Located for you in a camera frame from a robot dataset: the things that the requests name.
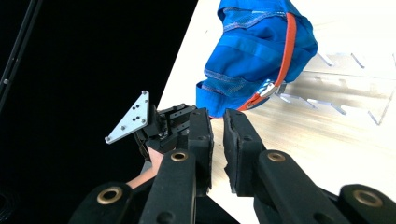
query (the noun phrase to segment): red strap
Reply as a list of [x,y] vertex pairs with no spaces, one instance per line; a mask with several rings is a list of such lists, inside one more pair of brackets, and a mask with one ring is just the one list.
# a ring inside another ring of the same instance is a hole
[[[294,43],[295,43],[296,33],[297,33],[297,25],[296,25],[296,20],[294,18],[294,15],[287,12],[286,18],[288,20],[288,27],[286,30],[285,48],[283,50],[283,58],[282,58],[282,64],[280,65],[279,74],[277,75],[277,80],[274,84],[276,87],[279,87],[282,84],[283,80],[285,79],[286,74],[288,73],[290,63],[291,63],[291,57],[293,56]],[[248,99],[237,110],[239,110],[239,111],[247,110],[265,98],[266,97],[261,97],[256,92],[250,99]]]

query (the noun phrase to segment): blue cloth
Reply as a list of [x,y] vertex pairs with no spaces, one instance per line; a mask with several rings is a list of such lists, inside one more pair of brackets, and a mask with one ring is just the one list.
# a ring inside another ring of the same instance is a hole
[[315,56],[318,43],[310,21],[288,0],[222,0],[218,16],[223,35],[205,65],[206,80],[196,85],[196,105],[220,118],[276,81],[285,47],[286,12],[296,18],[297,34],[290,83]]

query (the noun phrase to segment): triangular metal plate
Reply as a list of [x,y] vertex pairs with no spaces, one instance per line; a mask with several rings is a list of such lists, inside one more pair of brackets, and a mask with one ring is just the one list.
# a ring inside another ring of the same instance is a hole
[[113,132],[105,141],[112,144],[128,134],[146,127],[149,124],[149,92],[142,91],[137,101],[132,105],[129,111],[121,119],[119,124],[114,128]]

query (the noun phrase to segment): human hand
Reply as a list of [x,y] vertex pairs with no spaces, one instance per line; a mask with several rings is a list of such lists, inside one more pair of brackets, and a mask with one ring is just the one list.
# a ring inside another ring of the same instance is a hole
[[163,161],[163,154],[151,147],[148,147],[148,154],[151,160],[151,167],[127,183],[132,189],[137,188],[152,177],[156,176],[158,174],[158,170],[160,170],[161,162]]

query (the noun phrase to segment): black mechanical linkage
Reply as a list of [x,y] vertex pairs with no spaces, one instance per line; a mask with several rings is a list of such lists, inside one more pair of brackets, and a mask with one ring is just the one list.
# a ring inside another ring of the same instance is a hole
[[196,195],[205,197],[212,188],[213,133],[205,108],[190,113],[188,150],[196,158]]
[[79,205],[69,224],[135,223],[131,187],[121,182],[108,182],[92,190]]
[[226,110],[223,143],[228,162],[224,170],[233,193],[238,197],[252,197],[253,165],[265,146],[244,113]]
[[248,118],[228,109],[224,153],[231,189],[254,195],[260,223],[396,223],[396,203],[376,189],[343,186],[337,197],[323,190],[285,152],[259,147]]
[[321,223],[323,220],[349,223],[287,153],[277,150],[262,152],[257,173],[282,223]]
[[396,223],[396,203],[364,185],[343,186],[338,206],[352,223]]
[[176,149],[163,155],[139,223],[195,222],[195,155]]

